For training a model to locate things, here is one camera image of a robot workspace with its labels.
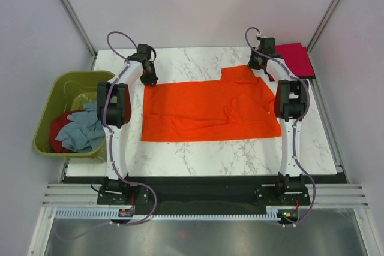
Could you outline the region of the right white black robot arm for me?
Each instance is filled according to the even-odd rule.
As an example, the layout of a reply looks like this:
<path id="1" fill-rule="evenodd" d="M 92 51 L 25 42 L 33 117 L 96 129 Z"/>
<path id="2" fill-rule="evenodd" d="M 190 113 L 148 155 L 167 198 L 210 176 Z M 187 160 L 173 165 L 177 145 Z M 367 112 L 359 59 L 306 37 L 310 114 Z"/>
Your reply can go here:
<path id="1" fill-rule="evenodd" d="M 275 39 L 258 36 L 258 46 L 251 46 L 248 67 L 263 70 L 277 83 L 274 115 L 282 132 L 280 171 L 275 185 L 275 197 L 281 204 L 289 204 L 306 194 L 305 171 L 300 163 L 302 120 L 309 108 L 308 85 L 299 79 L 275 51 Z"/>

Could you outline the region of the orange t shirt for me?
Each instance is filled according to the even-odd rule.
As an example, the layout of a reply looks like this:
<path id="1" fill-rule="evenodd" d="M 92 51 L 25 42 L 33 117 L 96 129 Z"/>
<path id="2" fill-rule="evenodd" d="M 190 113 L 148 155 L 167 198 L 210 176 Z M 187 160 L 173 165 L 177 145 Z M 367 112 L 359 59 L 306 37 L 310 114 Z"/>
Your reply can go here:
<path id="1" fill-rule="evenodd" d="M 143 96 L 142 141 L 206 142 L 276 138 L 274 93 L 245 65 L 218 80 L 157 84 Z"/>

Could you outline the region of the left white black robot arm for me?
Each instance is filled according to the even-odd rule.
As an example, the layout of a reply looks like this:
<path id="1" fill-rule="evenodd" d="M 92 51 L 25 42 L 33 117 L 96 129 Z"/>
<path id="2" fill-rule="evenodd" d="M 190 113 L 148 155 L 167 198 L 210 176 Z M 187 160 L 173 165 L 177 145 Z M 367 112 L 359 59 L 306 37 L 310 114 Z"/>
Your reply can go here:
<path id="1" fill-rule="evenodd" d="M 143 189 L 144 196 L 154 190 L 144 184 L 128 180 L 128 168 L 125 160 L 125 135 L 132 114 L 130 91 L 140 80 L 144 85 L 157 83 L 154 68 L 155 50 L 147 44 L 139 44 L 136 52 L 124 57 L 123 69 L 108 82 L 97 85 L 97 117 L 103 124 L 107 147 L 107 168 L 104 180 L 98 191 L 99 205 L 134 205 L 136 192 Z"/>

